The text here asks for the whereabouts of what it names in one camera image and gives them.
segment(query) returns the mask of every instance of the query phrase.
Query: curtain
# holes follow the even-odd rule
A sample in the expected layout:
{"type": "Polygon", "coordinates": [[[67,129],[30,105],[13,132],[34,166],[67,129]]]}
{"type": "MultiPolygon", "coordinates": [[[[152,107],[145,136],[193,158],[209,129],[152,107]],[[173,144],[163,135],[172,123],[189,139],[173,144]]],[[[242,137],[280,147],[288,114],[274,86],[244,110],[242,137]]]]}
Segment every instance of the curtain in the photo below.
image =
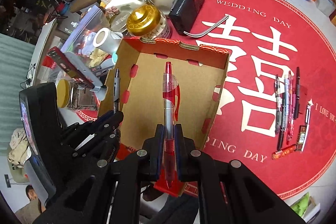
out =
{"type": "Polygon", "coordinates": [[[20,83],[26,81],[34,48],[0,33],[0,155],[6,154],[14,129],[23,127],[18,93],[20,83]]]}

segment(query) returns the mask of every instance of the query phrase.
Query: display screen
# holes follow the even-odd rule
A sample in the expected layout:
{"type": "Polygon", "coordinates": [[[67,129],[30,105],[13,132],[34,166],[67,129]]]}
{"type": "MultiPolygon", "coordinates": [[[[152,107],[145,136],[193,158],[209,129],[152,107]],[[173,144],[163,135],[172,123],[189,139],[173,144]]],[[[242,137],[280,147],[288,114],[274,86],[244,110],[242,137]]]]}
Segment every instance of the display screen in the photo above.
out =
{"type": "Polygon", "coordinates": [[[37,150],[37,147],[36,147],[36,145],[33,141],[32,132],[31,132],[31,128],[30,128],[30,125],[29,125],[29,118],[28,118],[28,114],[27,114],[26,105],[23,102],[21,102],[20,105],[21,105],[21,116],[22,116],[22,121],[23,121],[23,127],[24,127],[25,132],[26,132],[27,140],[28,140],[31,148],[33,149],[34,153],[36,155],[38,155],[38,150],[37,150]]]}

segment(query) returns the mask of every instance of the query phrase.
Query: metal screw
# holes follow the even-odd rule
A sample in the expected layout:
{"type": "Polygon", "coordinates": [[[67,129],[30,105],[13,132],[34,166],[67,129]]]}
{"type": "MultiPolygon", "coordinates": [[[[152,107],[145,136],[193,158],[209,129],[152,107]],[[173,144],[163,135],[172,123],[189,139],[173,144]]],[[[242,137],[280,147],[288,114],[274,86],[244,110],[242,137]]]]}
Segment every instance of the metal screw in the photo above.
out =
{"type": "Polygon", "coordinates": [[[143,156],[146,156],[147,155],[147,151],[144,150],[144,149],[140,149],[137,151],[136,153],[139,157],[143,157],[143,156]]]}
{"type": "Polygon", "coordinates": [[[106,160],[99,160],[99,161],[97,161],[97,165],[98,165],[98,167],[105,167],[107,165],[107,161],[106,160]]]}
{"type": "Polygon", "coordinates": [[[190,152],[190,155],[193,157],[199,157],[201,155],[200,150],[193,150],[190,152]]]}
{"type": "Polygon", "coordinates": [[[242,163],[239,161],[239,160],[233,160],[231,162],[231,166],[234,167],[234,168],[239,168],[241,167],[242,163]]]}

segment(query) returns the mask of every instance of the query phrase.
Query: gold lid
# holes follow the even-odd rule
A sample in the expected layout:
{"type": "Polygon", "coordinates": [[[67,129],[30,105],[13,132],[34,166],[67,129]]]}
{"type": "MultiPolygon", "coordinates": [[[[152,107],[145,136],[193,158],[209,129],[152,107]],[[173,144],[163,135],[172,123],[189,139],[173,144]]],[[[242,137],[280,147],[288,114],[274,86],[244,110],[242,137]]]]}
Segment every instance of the gold lid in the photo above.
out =
{"type": "Polygon", "coordinates": [[[135,35],[142,36],[154,30],[159,24],[161,14],[153,5],[144,5],[135,9],[127,19],[127,30],[135,35]]]}
{"type": "Polygon", "coordinates": [[[57,106],[64,108],[68,105],[70,98],[70,83],[61,79],[57,84],[57,106]]]}

